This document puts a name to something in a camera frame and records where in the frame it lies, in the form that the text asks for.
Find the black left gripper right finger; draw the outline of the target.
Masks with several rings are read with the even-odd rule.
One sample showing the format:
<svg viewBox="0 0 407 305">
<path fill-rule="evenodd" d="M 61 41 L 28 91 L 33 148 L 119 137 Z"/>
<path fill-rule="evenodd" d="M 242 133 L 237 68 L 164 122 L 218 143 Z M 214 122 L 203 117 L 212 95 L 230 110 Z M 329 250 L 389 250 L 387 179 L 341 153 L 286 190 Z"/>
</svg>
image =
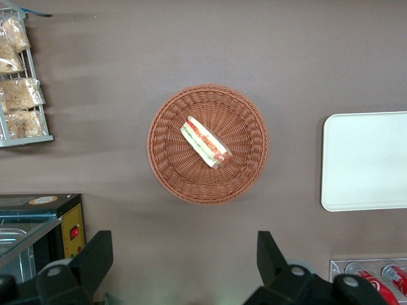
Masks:
<svg viewBox="0 0 407 305">
<path fill-rule="evenodd" d="M 272 235 L 259 231 L 258 271 L 263 285 L 246 304 L 331 304 L 330 284 L 298 264 L 288 264 Z"/>
</svg>

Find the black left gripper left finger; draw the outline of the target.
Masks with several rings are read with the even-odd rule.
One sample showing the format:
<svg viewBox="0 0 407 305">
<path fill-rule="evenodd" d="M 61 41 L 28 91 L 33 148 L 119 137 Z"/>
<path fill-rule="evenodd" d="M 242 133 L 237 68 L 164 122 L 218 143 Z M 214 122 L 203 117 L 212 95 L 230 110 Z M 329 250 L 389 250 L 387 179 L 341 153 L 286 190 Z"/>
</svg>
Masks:
<svg viewBox="0 0 407 305">
<path fill-rule="evenodd" d="M 113 265 L 110 231 L 99 231 L 68 263 L 52 262 L 36 277 L 41 304 L 92 304 Z"/>
</svg>

